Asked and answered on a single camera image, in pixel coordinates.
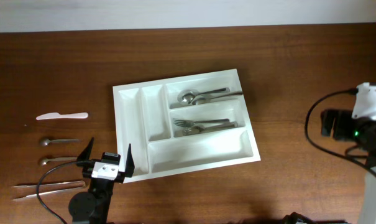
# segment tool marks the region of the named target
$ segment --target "cutlery tray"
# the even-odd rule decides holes
[[[236,69],[114,86],[117,153],[122,157],[119,170],[124,171],[130,143],[135,163],[133,177],[124,182],[259,161],[244,96],[194,106],[183,106],[177,100],[182,90],[224,87],[242,90]],[[224,118],[238,127],[182,136],[184,128],[173,124],[174,119]]]

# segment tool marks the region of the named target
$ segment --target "wire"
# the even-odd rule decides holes
[[[358,148],[359,148],[358,145],[347,148],[345,150],[345,156],[353,158],[353,159],[367,159],[367,156],[360,156],[360,155],[351,155],[351,154],[349,154],[350,152],[352,152],[353,150],[358,149]]]
[[[333,155],[333,156],[336,156],[338,158],[341,158],[341,159],[345,159],[349,162],[352,162],[358,166],[360,166],[361,168],[365,169],[367,172],[371,173],[375,178],[376,178],[376,172],[374,170],[372,170],[371,168],[368,168],[367,166],[365,166],[363,163],[353,159],[353,158],[350,158],[350,157],[347,157],[347,156],[344,156],[344,155],[341,155],[339,153],[336,153],[336,152],[333,152],[333,151],[330,151],[326,148],[323,148],[321,146],[319,146],[318,144],[316,144],[314,141],[312,141],[312,139],[310,138],[309,134],[308,134],[308,123],[310,121],[310,116],[311,116],[311,113],[312,111],[316,108],[316,106],[318,104],[320,104],[320,102],[322,102],[323,100],[329,98],[329,97],[332,97],[332,96],[336,96],[336,95],[340,95],[340,94],[350,94],[350,95],[355,95],[356,93],[358,92],[358,90],[356,88],[351,88],[349,90],[343,90],[343,91],[337,91],[335,93],[330,93],[322,98],[320,98],[318,101],[316,101],[310,108],[310,110],[308,111],[308,114],[306,115],[306,119],[305,119],[305,137],[306,139],[308,140],[308,142],[310,142],[310,144],[315,147],[316,149],[319,149],[325,153],[328,153],[330,155]]]
[[[39,180],[39,182],[37,183],[37,186],[36,186],[36,195],[37,195],[37,199],[39,200],[39,202],[41,203],[41,205],[43,205],[43,207],[49,211],[52,215],[54,215],[55,217],[57,217],[62,223],[64,224],[67,224],[67,222],[58,214],[56,214],[53,210],[51,210],[50,208],[48,208],[48,206],[43,202],[43,200],[41,199],[40,197],[40,194],[39,194],[39,189],[40,189],[40,185],[42,184],[44,178],[46,176],[48,176],[50,173],[52,173],[53,171],[59,169],[59,168],[62,168],[62,167],[65,167],[65,166],[69,166],[69,165],[74,165],[74,164],[83,164],[83,163],[91,163],[92,161],[73,161],[73,162],[67,162],[67,163],[64,163],[64,164],[60,164],[59,166],[56,166],[52,169],[50,169],[49,171],[47,171]]]

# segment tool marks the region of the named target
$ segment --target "empty tray compartment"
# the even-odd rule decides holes
[[[178,95],[183,90],[194,90],[198,92],[205,92],[205,91],[217,90],[217,89],[226,88],[226,87],[230,89],[230,92],[241,90],[239,77],[237,76],[234,77],[233,75],[231,75],[230,70],[219,72],[219,74],[216,77],[199,78],[199,79],[194,79],[194,80],[167,84],[167,97],[168,97],[169,107],[172,109],[172,108],[179,108],[183,106],[177,100]],[[213,93],[207,96],[219,96],[225,93]],[[211,101],[216,102],[216,101],[233,99],[237,97],[239,96],[228,96],[228,97],[213,99]]]
[[[244,127],[244,117],[241,103],[239,100],[227,100],[214,103],[206,103],[203,105],[189,106],[184,108],[173,109],[170,112],[172,122],[176,119],[187,119],[193,121],[204,121],[213,119],[229,119],[230,122],[237,122],[238,127]],[[198,124],[204,128],[208,126],[219,125],[214,124]],[[185,127],[172,124],[174,137],[182,137],[182,131]]]
[[[149,141],[168,139],[170,120],[165,104],[163,85],[142,88],[142,106],[145,118],[145,130]]]
[[[114,93],[116,127],[121,129],[120,134],[117,135],[117,151],[123,151],[123,155],[127,155],[128,145],[131,143],[131,153],[135,163],[134,175],[149,173],[140,94],[139,88]]]
[[[153,173],[253,156],[245,128],[153,142],[148,150]]]

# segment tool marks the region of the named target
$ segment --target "white plastic knife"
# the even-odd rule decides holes
[[[61,119],[61,118],[69,118],[69,119],[85,119],[88,117],[88,113],[74,113],[74,114],[59,114],[57,112],[54,113],[47,113],[36,117],[36,120],[42,119]]]

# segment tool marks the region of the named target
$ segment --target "wooden table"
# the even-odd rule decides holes
[[[376,82],[376,24],[102,30],[0,34],[0,223],[58,223],[36,199],[12,202],[53,167],[43,156],[76,156],[96,138],[92,158],[116,152],[112,86],[237,68],[262,161],[116,185],[108,221],[227,223],[283,218],[355,223],[365,171],[311,147],[308,108],[332,91]],[[338,152],[348,144],[320,136],[319,113],[352,109],[339,96],[315,110],[314,139]],[[36,121],[49,112],[87,111],[86,120]],[[44,136],[78,138],[41,147]],[[57,171],[48,182],[81,178]],[[43,197],[68,222],[76,192]]]

